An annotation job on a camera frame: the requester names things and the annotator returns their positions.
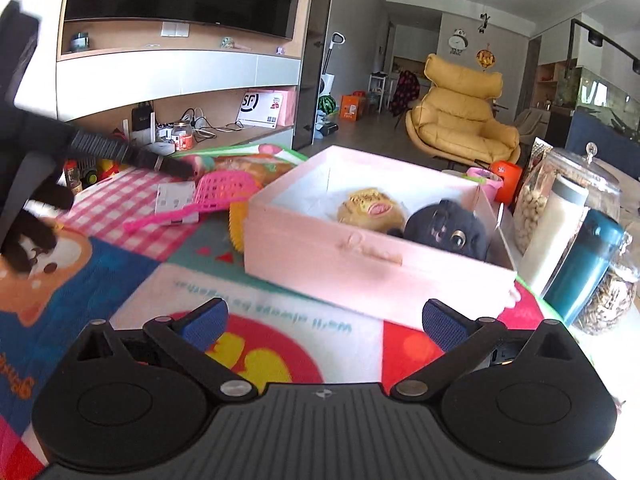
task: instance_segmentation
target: pink box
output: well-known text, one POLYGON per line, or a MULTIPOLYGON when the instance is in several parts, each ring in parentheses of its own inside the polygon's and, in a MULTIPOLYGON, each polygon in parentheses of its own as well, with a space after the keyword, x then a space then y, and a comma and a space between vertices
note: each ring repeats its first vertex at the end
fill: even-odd
POLYGON ((471 319, 496 317, 513 306, 516 276, 496 222, 475 182, 331 146, 249 200, 244 267, 268 282, 418 330, 430 298, 471 319), (457 200, 490 234, 488 262, 335 221, 347 193, 366 187, 389 194, 409 213, 457 200))
POLYGON ((282 94, 282 108, 278 114, 276 126, 293 126, 296 122, 296 89, 289 86, 281 88, 251 88, 249 92, 280 92, 282 94))

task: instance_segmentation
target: orange cup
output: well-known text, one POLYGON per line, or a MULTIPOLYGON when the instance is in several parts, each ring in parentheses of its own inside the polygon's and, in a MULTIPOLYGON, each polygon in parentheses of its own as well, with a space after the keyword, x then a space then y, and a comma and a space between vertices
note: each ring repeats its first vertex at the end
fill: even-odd
POLYGON ((511 164, 506 160, 499 160, 489 166, 489 170, 501 177, 504 181, 504 185, 498 190, 495 195, 496 202, 502 202, 504 205, 509 205, 513 201, 513 194, 518 186, 520 175, 522 174, 522 168, 511 164))

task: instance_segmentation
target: plush toy eye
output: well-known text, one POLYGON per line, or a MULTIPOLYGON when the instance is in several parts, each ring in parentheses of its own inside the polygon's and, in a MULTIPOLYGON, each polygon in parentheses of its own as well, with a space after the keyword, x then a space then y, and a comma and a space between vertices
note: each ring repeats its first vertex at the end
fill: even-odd
POLYGON ((466 235, 460 230, 453 231, 451 241, 457 249, 462 249, 466 243, 466 235))

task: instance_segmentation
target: white cabinet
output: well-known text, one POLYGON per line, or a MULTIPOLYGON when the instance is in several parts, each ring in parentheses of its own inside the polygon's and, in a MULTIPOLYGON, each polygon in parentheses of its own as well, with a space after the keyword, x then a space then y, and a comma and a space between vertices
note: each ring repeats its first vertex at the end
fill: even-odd
POLYGON ((439 32, 398 25, 394 40, 394 56, 425 61, 429 54, 434 54, 438 51, 439 37, 439 32))
POLYGON ((279 56, 258 56, 255 86, 297 85, 300 60, 279 56))
POLYGON ((120 106, 176 95, 295 86, 300 60, 219 50, 143 50, 57 63, 58 118, 70 121, 120 106))
POLYGON ((293 128, 267 137, 261 137, 259 140, 251 140, 248 144, 275 144, 276 146, 290 150, 293 144, 293 128))
POLYGON ((180 89, 182 94, 211 90, 248 88, 255 85, 259 56, 245 52, 178 51, 182 56, 180 89))
POLYGON ((177 50, 121 52, 58 63, 58 118, 70 121, 142 101, 180 95, 177 50))

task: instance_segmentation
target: pink cup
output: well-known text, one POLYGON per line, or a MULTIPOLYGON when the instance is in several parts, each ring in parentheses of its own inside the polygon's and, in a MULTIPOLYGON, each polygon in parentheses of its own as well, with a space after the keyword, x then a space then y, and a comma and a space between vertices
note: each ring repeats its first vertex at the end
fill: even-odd
POLYGON ((499 176, 483 168, 469 168, 466 170, 466 174, 474 179, 483 179, 480 181, 480 187, 484 190, 484 194, 489 199, 489 202, 495 200, 496 193, 498 193, 498 190, 504 185, 504 181, 499 176))

